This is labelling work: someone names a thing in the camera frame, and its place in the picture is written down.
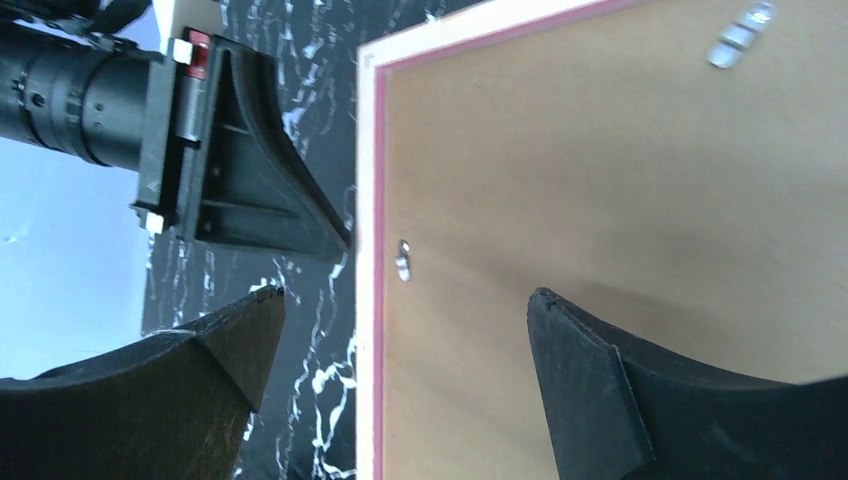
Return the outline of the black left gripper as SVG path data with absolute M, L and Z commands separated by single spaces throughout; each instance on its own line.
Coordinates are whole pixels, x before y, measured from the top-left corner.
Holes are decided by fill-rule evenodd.
M 151 1 L 5 1 L 1 134 L 135 172 L 148 231 L 336 260 L 351 233 L 286 134 L 276 62 Z

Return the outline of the pink wooden picture frame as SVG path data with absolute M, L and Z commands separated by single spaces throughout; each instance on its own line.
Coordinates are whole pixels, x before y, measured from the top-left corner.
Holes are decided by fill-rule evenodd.
M 386 478 L 385 147 L 389 72 L 609 14 L 627 1 L 485 1 L 362 44 L 357 50 L 356 462 L 361 479 Z

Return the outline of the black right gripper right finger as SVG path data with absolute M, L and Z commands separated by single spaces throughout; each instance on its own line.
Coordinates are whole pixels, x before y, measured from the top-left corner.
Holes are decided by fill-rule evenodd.
M 527 327 L 563 479 L 843 479 L 847 381 L 685 357 L 540 288 Z

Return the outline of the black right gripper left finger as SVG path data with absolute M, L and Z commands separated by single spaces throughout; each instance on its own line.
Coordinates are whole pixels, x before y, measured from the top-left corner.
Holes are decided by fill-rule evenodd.
M 191 322 L 1 382 L 5 479 L 228 479 L 285 322 L 266 286 Z

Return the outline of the brown cardboard backing board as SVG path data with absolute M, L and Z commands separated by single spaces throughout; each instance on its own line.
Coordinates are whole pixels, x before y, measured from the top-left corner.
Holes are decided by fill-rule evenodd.
M 847 371 L 847 5 L 608 3 L 390 71 L 385 479 L 553 479 L 527 329 L 546 287 L 687 357 Z

